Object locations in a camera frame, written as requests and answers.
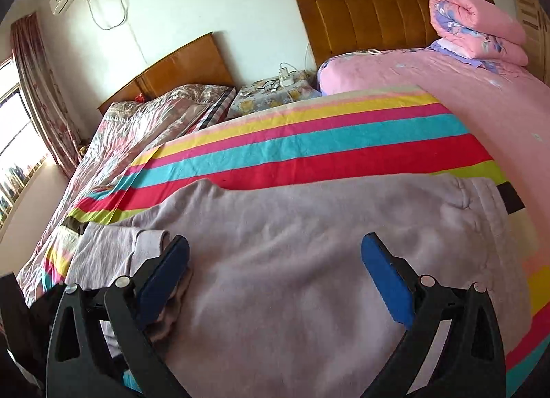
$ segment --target wooden headboard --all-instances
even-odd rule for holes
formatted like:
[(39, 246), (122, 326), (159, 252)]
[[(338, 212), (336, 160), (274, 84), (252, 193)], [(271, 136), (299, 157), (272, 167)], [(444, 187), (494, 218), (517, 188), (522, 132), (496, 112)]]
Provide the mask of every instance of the wooden headboard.
[(98, 110), (105, 115), (112, 103), (134, 100), (140, 94), (146, 100), (153, 100), (190, 83), (235, 86), (212, 32), (156, 62), (111, 96)]
[(426, 47), (437, 39), (429, 0), (296, 1), (317, 66), (346, 52)]

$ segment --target patterned bedding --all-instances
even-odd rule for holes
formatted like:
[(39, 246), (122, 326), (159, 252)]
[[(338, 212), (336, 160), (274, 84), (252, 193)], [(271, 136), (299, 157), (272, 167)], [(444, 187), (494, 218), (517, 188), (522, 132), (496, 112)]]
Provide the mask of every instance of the patterned bedding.
[[(225, 108), (235, 97), (235, 89), (224, 86), (188, 84), (175, 88), (147, 103), (113, 104), (103, 118), (86, 155), (32, 257), (18, 274), (18, 281), (28, 303), (61, 280), (50, 266), (48, 254), (62, 254), (76, 236), (60, 226), (79, 200), (101, 186), (108, 186), (122, 175), (129, 164), (149, 148), (171, 141), (196, 126), (209, 126), (219, 114), (212, 108)], [(207, 117), (196, 121), (205, 112)]]
[[(118, 222), (197, 179), (208, 178), (226, 189), (250, 190), (357, 176), (441, 172), (488, 177), (497, 185), (507, 181), (461, 121), (418, 87), (349, 92), (283, 105), (145, 150), (122, 176), (88, 192), (72, 207), (65, 221), (72, 241), (51, 248), (47, 267), (59, 279), (66, 276), (79, 223)], [(509, 394), (532, 370), (541, 341), (550, 333), (546, 323), (550, 307), (545, 306), (547, 300), (541, 301), (541, 294), (548, 293), (536, 279), (529, 280), (537, 305), (531, 332), (507, 357)]]

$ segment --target white ring cable on bed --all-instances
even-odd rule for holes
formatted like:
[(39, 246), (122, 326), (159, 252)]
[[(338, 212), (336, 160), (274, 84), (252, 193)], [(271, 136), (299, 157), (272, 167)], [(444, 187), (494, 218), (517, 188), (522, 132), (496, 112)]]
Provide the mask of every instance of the white ring cable on bed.
[(97, 22), (95, 16), (94, 16), (94, 11), (92, 10), (92, 6), (90, 4), (90, 0), (86, 0), (86, 2), (88, 3), (88, 9), (90, 10), (90, 14), (92, 15), (92, 20), (93, 22), (95, 23), (95, 25), (97, 25), (102, 31), (111, 31), (113, 29), (116, 29), (117, 27), (120, 27), (121, 25), (123, 25), (127, 20), (128, 20), (128, 6), (127, 6), (127, 3), (124, 2), (124, 0), (120, 0), (120, 5), (122, 7), (122, 11), (124, 13), (124, 17), (122, 18), (122, 21), (120, 21), (117, 25), (114, 25), (112, 27), (103, 27), (101, 25), (99, 25), (99, 23)]

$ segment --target wall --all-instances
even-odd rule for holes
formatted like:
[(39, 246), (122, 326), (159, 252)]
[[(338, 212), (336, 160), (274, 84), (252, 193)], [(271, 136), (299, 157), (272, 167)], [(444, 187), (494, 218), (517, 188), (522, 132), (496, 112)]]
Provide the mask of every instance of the wall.
[(23, 268), (50, 221), (68, 181), (47, 159), (31, 178), (0, 239), (0, 275)]
[[(86, 0), (54, 17), (49, 0), (16, 0), (18, 12), (38, 9), (49, 58), (69, 110), (84, 135), (96, 109), (135, 75), (183, 44), (219, 31), (222, 52), (238, 83), (273, 76), (279, 63), (304, 66), (307, 36), (295, 0), (128, 0), (129, 21), (110, 32), (92, 22)], [(515, 14), (513, 0), (495, 0)], [(92, 0), (98, 21), (121, 18), (118, 0)], [(10, 12), (8, 20), (15, 16)], [(0, 59), (9, 43), (2, 40)]]

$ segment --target multicolored striped sheet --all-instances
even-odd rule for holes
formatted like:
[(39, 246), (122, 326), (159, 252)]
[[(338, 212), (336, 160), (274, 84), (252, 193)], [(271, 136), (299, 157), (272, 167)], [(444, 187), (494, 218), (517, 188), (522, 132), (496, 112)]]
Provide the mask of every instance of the multicolored striped sheet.
[[(142, 153), (111, 188), (69, 216), (108, 224), (159, 204), (197, 179), (259, 189), (357, 176), (448, 172), (506, 178), (490, 154), (439, 101), (418, 87), (349, 92), (241, 117)], [(63, 278), (71, 250), (48, 254)], [(550, 269), (530, 277), (533, 328), (507, 357), (508, 392), (550, 341)]]

